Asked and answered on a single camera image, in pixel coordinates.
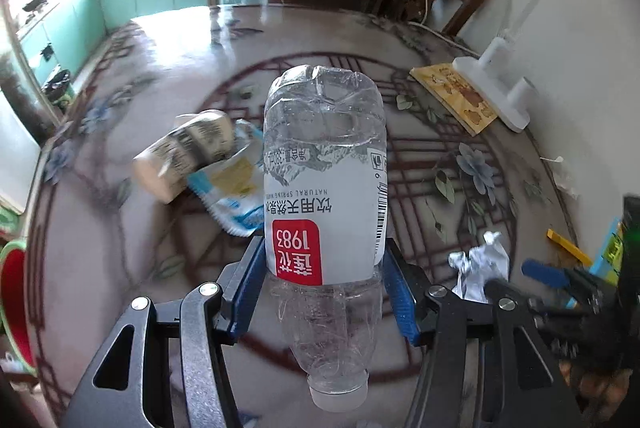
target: round table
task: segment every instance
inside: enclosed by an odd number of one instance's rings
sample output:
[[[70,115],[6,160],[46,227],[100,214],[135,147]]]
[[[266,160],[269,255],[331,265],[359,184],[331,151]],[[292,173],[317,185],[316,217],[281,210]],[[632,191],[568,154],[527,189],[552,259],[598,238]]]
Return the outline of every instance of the round table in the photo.
[[[221,232],[191,193],[170,205],[155,201],[130,179],[132,158],[180,114],[217,108],[260,125],[271,82],[292,66],[357,70],[378,85],[388,129],[387,234],[431,281],[452,287],[449,253],[479,245],[487,229],[503,233],[512,268],[530,257],[555,261],[546,229],[568,237],[572,229],[530,136],[514,134],[497,119],[471,137],[408,78],[412,67],[465,54],[430,31],[287,6],[188,8],[140,17],[114,33],[49,152],[30,228],[30,341],[54,417],[60,419],[95,351],[134,297],[156,303],[183,297],[239,260],[248,244]],[[414,97],[412,107],[399,110],[398,95]],[[461,144],[480,150],[493,167],[495,205],[461,170]],[[441,171],[453,199],[436,185]],[[511,280],[542,291],[517,269]],[[355,426],[363,420],[392,427],[406,416],[421,355],[399,334],[385,300],[367,401],[345,414],[318,410],[263,289],[249,334],[225,347],[225,359],[238,408],[259,428]],[[180,426],[179,392],[174,407]]]

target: bottle cap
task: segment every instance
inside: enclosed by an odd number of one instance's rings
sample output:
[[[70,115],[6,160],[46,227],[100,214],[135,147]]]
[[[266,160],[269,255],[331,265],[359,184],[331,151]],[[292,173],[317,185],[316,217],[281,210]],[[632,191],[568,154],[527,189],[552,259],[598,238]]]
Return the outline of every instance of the bottle cap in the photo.
[[[338,394],[326,394],[309,387],[311,399],[314,400],[316,407],[327,412],[335,413],[355,410],[366,400],[368,390],[369,387],[367,386],[367,381],[355,390],[340,392]]]

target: wall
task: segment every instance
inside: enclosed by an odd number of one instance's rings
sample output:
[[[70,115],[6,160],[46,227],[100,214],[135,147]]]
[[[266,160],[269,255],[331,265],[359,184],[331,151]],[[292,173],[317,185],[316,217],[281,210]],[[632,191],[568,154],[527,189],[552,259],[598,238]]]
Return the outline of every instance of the wall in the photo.
[[[511,18],[529,0],[513,0]],[[508,0],[489,0],[460,36],[481,52]],[[454,7],[434,8],[438,28]],[[545,157],[562,155],[580,193],[568,199],[582,248],[599,252],[622,195],[640,193],[640,0],[541,0],[516,42],[510,79],[527,76],[540,97],[530,129]]]

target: clear plastic water bottle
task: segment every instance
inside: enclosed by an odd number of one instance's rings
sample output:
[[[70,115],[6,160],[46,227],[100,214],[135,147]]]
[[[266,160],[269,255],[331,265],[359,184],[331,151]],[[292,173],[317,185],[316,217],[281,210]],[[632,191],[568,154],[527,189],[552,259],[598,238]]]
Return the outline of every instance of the clear plastic water bottle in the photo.
[[[366,76],[299,66],[264,109],[265,236],[278,318],[315,404],[357,408],[382,316],[386,128]]]

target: orange booklet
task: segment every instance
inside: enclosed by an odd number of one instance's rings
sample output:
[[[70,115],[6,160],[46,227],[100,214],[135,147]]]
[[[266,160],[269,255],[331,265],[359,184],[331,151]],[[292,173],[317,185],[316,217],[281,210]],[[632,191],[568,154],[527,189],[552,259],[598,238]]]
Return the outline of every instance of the orange booklet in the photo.
[[[410,74],[456,117],[469,134],[478,134],[494,121],[494,110],[450,63],[414,67]]]

